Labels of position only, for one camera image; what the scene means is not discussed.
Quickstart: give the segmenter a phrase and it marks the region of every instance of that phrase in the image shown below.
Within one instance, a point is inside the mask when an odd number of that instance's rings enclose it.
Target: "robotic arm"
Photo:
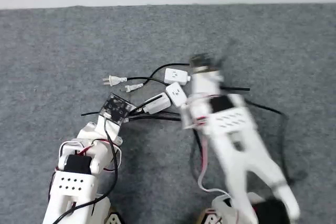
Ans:
[[[226,175],[226,185],[242,223],[258,224],[246,191],[246,173],[251,171],[264,181],[283,202],[289,220],[299,218],[298,203],[279,166],[271,159],[257,125],[241,95],[222,95],[223,81],[204,55],[192,59],[192,90],[182,107],[185,128],[196,128],[212,145]]]
[[[300,215],[298,203],[281,169],[268,154],[243,97],[222,94],[223,77],[204,55],[192,58],[192,66],[192,94],[181,106],[183,126],[196,129],[214,149],[226,175],[232,205],[228,207],[216,198],[213,208],[221,222],[204,223],[264,223],[255,205],[263,199],[246,191],[247,171],[255,173],[272,189],[275,198],[285,207],[286,218],[296,221]],[[97,124],[89,122],[77,138],[61,145],[43,224],[122,223],[111,213],[107,197],[95,204],[90,202],[102,197],[97,194],[99,177],[111,160],[116,160],[115,152],[122,144],[118,137],[120,125],[134,108],[122,98],[110,95]],[[86,206],[72,211],[81,204]],[[232,213],[239,213],[239,221]]]

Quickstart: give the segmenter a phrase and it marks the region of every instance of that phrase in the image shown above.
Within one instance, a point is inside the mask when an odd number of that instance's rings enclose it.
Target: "power adapter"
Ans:
[[[165,83],[172,84],[174,82],[178,82],[181,86],[184,86],[190,80],[191,77],[188,76],[187,71],[183,71],[180,69],[166,68],[166,72],[164,74]]]
[[[166,93],[176,107],[180,107],[182,104],[187,102],[187,96],[178,82],[174,82],[173,84],[167,86]]]
[[[145,105],[143,107],[143,111],[146,112],[146,113],[149,113],[149,114],[155,114],[155,113],[158,113],[161,110],[169,108],[171,106],[171,103],[170,103],[170,100],[169,100],[167,94],[164,93],[164,92],[160,93],[160,94],[158,94],[154,97],[151,97],[150,99],[153,99],[153,98],[158,97],[160,95],[161,95],[161,97],[159,99]]]

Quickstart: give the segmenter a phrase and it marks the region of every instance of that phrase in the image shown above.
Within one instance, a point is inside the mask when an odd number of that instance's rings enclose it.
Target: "circuit board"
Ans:
[[[130,102],[122,99],[114,93],[111,93],[101,108],[99,115],[117,125],[121,125],[124,118],[128,116],[128,113],[133,107],[134,106]]]

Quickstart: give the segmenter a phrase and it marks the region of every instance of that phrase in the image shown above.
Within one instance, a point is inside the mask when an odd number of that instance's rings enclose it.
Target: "power plug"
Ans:
[[[174,82],[178,82],[180,85],[184,86],[190,80],[191,77],[188,76],[187,71],[183,71],[180,69],[166,68],[166,72],[164,75],[165,83],[171,84]]]
[[[173,84],[167,86],[166,93],[176,107],[180,107],[182,104],[187,102],[187,96],[185,95],[180,84],[177,82],[174,82]]]

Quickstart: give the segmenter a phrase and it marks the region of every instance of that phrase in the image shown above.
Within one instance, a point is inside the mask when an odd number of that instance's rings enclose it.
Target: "gray carpet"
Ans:
[[[132,94],[101,78],[148,76],[169,62],[211,52],[224,59],[228,85],[290,116],[286,155],[300,223],[336,222],[336,5],[71,7],[0,11],[0,222],[40,223],[61,138],[96,116],[112,90],[135,104],[162,92]],[[278,117],[252,109],[278,162]],[[191,132],[178,122],[125,124],[123,161],[111,202],[133,223],[194,223],[213,195],[190,169]],[[195,154],[195,165],[199,164]],[[250,189],[264,192],[250,177]],[[112,177],[106,176],[104,191]],[[211,153],[207,186],[224,187]]]

